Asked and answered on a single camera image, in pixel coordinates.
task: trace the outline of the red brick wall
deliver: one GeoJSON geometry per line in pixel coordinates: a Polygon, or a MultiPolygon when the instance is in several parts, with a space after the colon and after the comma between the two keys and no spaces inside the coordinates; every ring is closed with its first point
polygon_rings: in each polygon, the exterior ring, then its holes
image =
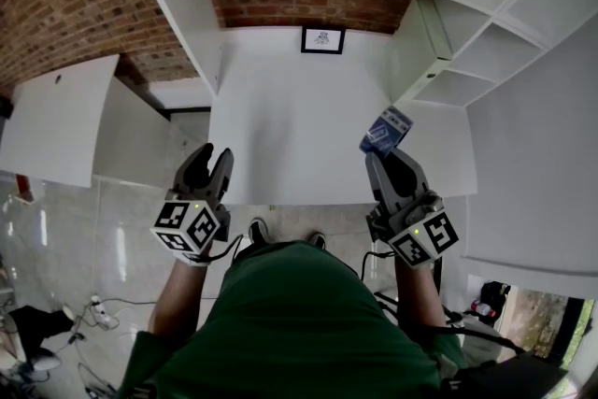
{"type": "Polygon", "coordinates": [[[135,83],[197,76],[155,0],[0,0],[0,93],[113,53],[135,83]]]}
{"type": "Polygon", "coordinates": [[[411,0],[212,0],[222,27],[335,25],[392,34],[411,0]]]}

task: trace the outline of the shoe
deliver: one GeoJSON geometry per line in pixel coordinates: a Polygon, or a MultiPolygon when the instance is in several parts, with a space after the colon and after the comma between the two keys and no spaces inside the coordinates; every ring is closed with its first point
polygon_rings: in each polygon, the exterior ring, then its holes
{"type": "Polygon", "coordinates": [[[268,235],[268,227],[261,218],[254,218],[249,224],[249,239],[251,243],[268,245],[272,243],[268,235]]]}
{"type": "Polygon", "coordinates": [[[70,319],[72,322],[75,322],[75,315],[73,314],[73,310],[70,307],[64,305],[63,313],[68,319],[70,319]]]}
{"type": "Polygon", "coordinates": [[[315,246],[316,248],[326,250],[326,235],[324,233],[316,232],[309,237],[307,243],[315,246]]]}

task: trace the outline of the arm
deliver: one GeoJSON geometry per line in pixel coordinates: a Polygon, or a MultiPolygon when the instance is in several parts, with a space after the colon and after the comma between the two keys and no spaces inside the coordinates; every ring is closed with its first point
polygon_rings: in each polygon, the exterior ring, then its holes
{"type": "Polygon", "coordinates": [[[188,266],[175,261],[170,278],[149,318],[150,333],[175,347],[195,333],[206,273],[207,267],[188,266]]]}
{"type": "Polygon", "coordinates": [[[412,324],[445,327],[445,313],[430,268],[411,269],[395,258],[394,271],[403,318],[412,324]]]}

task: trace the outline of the open cabinet door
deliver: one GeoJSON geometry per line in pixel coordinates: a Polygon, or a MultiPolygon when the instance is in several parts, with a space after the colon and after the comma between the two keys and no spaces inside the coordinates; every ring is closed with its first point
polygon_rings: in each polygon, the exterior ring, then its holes
{"type": "Polygon", "coordinates": [[[389,96],[413,99],[450,63],[449,40],[433,0],[412,0],[388,52],[389,96]]]}

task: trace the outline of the green t-shirt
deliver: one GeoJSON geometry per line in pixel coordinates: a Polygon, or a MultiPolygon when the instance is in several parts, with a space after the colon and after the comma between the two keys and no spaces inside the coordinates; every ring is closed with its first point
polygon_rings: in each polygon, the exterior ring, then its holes
{"type": "Polygon", "coordinates": [[[231,266],[182,348],[139,333],[119,397],[414,398],[439,388],[441,354],[463,366],[455,336],[411,341],[331,254],[277,244],[231,266]]]}

